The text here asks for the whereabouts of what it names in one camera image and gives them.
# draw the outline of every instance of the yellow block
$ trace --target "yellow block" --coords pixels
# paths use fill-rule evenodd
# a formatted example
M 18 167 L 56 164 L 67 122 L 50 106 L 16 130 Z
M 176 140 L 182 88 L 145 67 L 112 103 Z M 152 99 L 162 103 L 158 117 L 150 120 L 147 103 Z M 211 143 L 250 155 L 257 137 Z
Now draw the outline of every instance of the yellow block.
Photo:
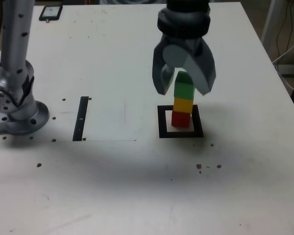
M 192 99 L 174 98 L 173 111 L 191 114 L 193 110 Z

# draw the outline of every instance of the white cable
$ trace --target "white cable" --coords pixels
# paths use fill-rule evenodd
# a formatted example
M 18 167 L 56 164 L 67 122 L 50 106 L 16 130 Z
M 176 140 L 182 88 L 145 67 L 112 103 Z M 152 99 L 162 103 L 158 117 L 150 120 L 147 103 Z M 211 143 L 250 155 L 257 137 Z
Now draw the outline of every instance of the white cable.
M 290 86 L 290 84 L 286 81 L 286 79 L 279 72 L 277 72 L 277 73 L 280 76 L 280 78 L 283 79 L 283 81 L 286 83 L 286 85 L 294 91 L 294 88 Z
M 288 49 L 283 55 L 281 55 L 280 57 L 276 58 L 272 63 L 276 62 L 278 59 L 282 58 L 283 56 L 285 56 L 287 53 L 289 53 L 290 50 L 292 50 L 294 48 L 294 45 Z
M 290 49 L 288 49 L 283 55 L 281 55 L 280 57 L 276 58 L 272 63 L 276 62 L 277 60 L 279 60 L 280 58 L 282 58 L 283 56 L 285 56 L 293 48 L 294 48 L 294 45 Z M 290 86 L 290 84 L 286 81 L 286 79 L 278 71 L 277 71 L 277 73 L 280 76 L 280 78 L 283 79 L 283 81 L 286 83 L 286 85 L 294 91 L 294 88 Z

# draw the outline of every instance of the metal pole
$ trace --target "metal pole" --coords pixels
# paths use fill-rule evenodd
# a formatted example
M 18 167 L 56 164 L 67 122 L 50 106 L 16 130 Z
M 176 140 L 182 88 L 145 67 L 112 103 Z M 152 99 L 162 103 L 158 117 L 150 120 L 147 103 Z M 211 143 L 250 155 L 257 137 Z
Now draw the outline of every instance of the metal pole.
M 29 30 L 35 0 L 6 0 L 2 36 L 2 67 L 11 73 L 25 70 Z

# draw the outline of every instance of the green block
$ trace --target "green block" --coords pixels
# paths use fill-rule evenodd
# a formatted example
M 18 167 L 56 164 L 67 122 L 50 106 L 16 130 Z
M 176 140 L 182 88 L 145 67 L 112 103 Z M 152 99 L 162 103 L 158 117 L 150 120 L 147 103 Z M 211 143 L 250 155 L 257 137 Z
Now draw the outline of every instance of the green block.
M 193 99 L 195 87 L 187 72 L 179 71 L 174 84 L 174 97 L 181 99 Z

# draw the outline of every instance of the black tape strip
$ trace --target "black tape strip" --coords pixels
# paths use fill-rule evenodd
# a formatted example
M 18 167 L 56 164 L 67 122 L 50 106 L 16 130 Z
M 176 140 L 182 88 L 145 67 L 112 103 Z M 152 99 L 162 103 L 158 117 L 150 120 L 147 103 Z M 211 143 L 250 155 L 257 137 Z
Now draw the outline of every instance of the black tape strip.
M 88 105 L 88 96 L 82 96 L 79 102 L 79 108 L 75 123 L 75 129 L 73 134 L 73 141 L 82 141 L 84 124 L 86 119 Z

